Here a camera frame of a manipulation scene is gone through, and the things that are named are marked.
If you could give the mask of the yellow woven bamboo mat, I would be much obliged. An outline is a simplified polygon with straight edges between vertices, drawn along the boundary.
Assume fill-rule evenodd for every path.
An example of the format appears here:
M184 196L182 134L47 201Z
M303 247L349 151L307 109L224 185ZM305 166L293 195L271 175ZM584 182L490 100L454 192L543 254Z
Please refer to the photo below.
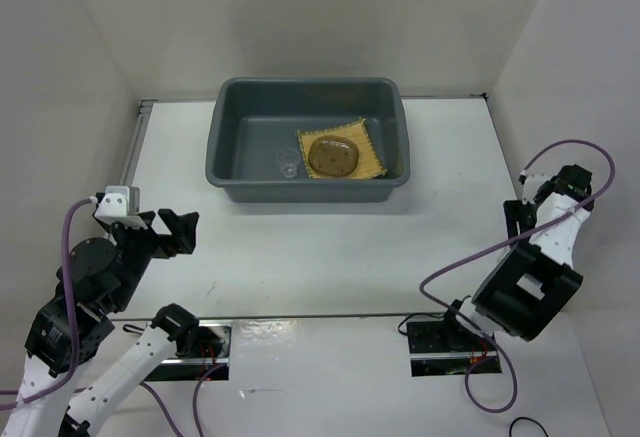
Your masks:
M344 124L344 125L333 127L333 128L314 130L314 131L298 130L296 132L296 136L298 139L300 150L302 152L303 163L308 176L313 179L333 178L333 179L367 180L367 179L374 179L374 178L385 175L387 170L383 166L380 158L377 155L375 147L366 129L365 122L366 122L365 118L359 118L348 124ZM352 174L346 177L335 178L335 177L320 175L314 172L307 162L307 155L312 142L318 137L329 136L329 135L349 139L356 144L359 150L360 156L359 156L359 163L357 165L357 168Z

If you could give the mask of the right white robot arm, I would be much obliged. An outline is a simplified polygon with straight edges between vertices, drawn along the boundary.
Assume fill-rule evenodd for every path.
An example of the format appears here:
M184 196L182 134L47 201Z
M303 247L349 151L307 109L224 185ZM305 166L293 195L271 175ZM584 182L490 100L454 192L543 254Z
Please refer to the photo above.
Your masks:
M591 196L592 173L576 164L554 176L524 179L521 200L503 203L507 236L519 236L562 215L559 224L512 244L471 300L456 301L460 315L443 320L438 338L450 350L463 348L473 333L505 332L535 339L579 290L573 248L593 205L571 209Z

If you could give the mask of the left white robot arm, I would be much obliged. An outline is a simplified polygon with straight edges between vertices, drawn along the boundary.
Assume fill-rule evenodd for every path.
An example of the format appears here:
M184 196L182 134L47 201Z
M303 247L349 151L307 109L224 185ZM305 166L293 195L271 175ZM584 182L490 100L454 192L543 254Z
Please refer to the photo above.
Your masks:
M154 259L190 255L199 215L170 209L137 215L136 223L105 224L107 237L69 245L74 204L64 218L60 282L36 314L25 342L26 358L6 436L95 436L119 404L165 359L193 353L199 321L183 307L162 307L132 347L83 391L79 380L113 331L110 315L122 312ZM157 233L158 216L166 225Z

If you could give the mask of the clear glass plate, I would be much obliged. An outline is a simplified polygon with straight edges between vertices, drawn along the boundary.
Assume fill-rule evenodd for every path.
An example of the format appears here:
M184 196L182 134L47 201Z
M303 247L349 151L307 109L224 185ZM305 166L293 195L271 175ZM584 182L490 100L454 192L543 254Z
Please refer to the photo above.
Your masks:
M341 178L356 170L359 156L359 150L351 140L329 135L312 142L307 162L320 175Z

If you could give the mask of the clear glass cup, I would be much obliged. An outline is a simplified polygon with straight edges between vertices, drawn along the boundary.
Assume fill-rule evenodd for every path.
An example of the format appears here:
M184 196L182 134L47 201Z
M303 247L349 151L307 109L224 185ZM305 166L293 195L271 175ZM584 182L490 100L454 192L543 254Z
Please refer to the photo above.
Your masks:
M301 155L294 148L281 149L276 154L276 163L280 174L286 179L294 179L298 176L301 164Z

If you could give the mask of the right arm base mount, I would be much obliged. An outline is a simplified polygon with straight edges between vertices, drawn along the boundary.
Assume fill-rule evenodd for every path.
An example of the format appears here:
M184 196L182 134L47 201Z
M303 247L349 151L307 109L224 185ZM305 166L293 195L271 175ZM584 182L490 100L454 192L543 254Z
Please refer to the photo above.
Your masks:
M397 327L408 344L413 377L464 376L502 372L498 352L485 339L445 318L443 313L416 313Z

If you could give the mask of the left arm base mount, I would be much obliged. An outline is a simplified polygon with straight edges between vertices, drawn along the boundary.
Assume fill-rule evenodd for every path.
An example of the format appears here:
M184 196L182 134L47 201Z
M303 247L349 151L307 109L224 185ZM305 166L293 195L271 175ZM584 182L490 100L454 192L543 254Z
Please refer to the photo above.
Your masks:
M232 322L204 320L194 336L173 342L173 353L159 363L145 382L196 382L216 365L209 381L225 381L229 376Z

